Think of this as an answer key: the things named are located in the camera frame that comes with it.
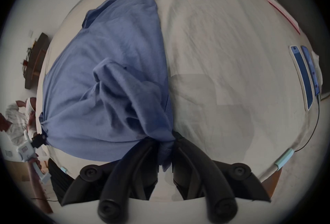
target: person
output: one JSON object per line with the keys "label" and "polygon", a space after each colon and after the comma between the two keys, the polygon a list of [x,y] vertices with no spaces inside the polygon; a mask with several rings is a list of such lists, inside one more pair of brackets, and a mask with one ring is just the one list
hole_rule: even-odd
{"label": "person", "polygon": [[41,169],[41,164],[40,164],[40,161],[38,160],[38,158],[32,158],[28,161],[28,171],[29,171],[29,177],[30,177],[30,181],[31,181],[32,190],[33,190],[33,193],[35,196],[34,199],[37,200],[37,206],[39,207],[39,209],[41,211],[43,211],[43,213],[45,213],[45,214],[53,213],[53,210],[50,207],[50,205],[47,201],[47,197],[45,196],[43,188],[40,184],[40,178],[33,167],[33,163],[37,163],[37,165],[40,169]]}
{"label": "person", "polygon": [[[19,112],[20,107],[25,107],[25,114]],[[19,146],[25,140],[24,130],[27,130],[30,138],[36,134],[36,98],[28,98],[24,101],[16,101],[9,105],[5,117],[0,113],[0,131],[5,131],[11,142]]]}

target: blue fabric cover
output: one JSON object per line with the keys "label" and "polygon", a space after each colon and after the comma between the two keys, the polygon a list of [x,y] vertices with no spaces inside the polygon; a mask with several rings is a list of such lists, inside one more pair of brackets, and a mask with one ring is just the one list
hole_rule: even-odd
{"label": "blue fabric cover", "polygon": [[45,76],[39,119],[48,143],[70,155],[111,162],[150,136],[164,164],[173,117],[155,0],[107,0],[87,12]]}

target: wall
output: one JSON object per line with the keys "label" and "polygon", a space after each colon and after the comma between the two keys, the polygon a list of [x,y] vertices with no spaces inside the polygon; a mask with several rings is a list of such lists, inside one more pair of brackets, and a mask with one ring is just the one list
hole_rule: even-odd
{"label": "wall", "polygon": [[[0,113],[8,104],[36,95],[36,89],[26,90],[21,62],[26,50],[41,32],[54,36],[62,21],[80,0],[16,0],[6,21],[0,39]],[[0,146],[7,160],[18,161],[15,148],[4,133],[0,133]],[[5,155],[11,150],[12,157]]]}

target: mattress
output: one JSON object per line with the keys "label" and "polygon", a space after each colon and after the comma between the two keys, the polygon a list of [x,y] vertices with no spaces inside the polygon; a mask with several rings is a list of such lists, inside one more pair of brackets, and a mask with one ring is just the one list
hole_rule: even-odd
{"label": "mattress", "polygon": [[[105,0],[81,0],[48,48],[39,78],[81,29],[86,12]],[[174,129],[213,160],[245,163],[264,180],[288,148],[311,135],[317,104],[305,111],[302,87],[288,52],[312,51],[303,32],[266,0],[155,0],[167,60]],[[51,146],[50,157],[73,178],[89,161]]]}

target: floor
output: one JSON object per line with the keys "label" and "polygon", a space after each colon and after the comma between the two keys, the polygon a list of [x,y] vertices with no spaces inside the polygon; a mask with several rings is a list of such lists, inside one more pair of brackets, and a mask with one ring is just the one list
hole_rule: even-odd
{"label": "floor", "polygon": [[[44,8],[42,12],[39,13],[39,16],[35,16],[36,10],[33,8],[29,9],[29,7],[33,6],[31,4],[33,0],[24,1],[24,5],[16,5],[11,16],[15,18],[16,21],[14,24],[19,25],[19,28],[15,28],[14,24],[10,24],[10,27],[7,27],[6,31],[4,31],[6,34],[5,40],[14,40],[15,35],[10,36],[8,33],[12,29],[14,29],[17,36],[19,36],[23,34],[27,35],[29,30],[34,30],[32,27],[36,28],[34,32],[40,32],[41,29],[39,27],[42,29],[47,28],[46,33],[53,36],[66,14],[68,14],[79,0],[65,0],[68,1],[67,5],[65,5],[65,2],[62,0],[56,1],[56,7],[50,6],[50,10]],[[22,20],[25,20],[25,23],[21,23],[20,19],[18,19],[21,18],[21,8],[24,8],[25,12],[29,11],[31,14],[30,17],[23,17]],[[13,47],[21,45],[21,43],[17,44],[14,42],[8,42],[7,44]],[[283,167],[277,188],[272,197],[272,202],[258,204],[258,206],[252,207],[249,216],[245,218],[246,223],[278,223],[281,219],[286,217],[303,198],[318,174],[329,146],[329,117],[330,99],[327,99],[320,104],[320,120],[311,141],[303,150],[295,153]],[[153,193],[153,200],[161,201],[178,195],[170,179],[170,173],[159,174],[159,183]],[[58,212],[61,208],[58,202],[50,202],[50,205],[54,212]]]}

